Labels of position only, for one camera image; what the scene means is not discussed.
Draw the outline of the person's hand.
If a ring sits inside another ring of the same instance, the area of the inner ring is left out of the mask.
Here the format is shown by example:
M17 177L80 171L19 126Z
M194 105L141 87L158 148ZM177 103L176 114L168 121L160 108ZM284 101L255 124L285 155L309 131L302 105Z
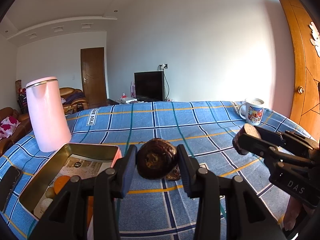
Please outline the person's hand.
M303 207L302 203L296 198L290 197L285 216L283 219L285 231L292 230L295 226L296 219L300 214L301 208Z

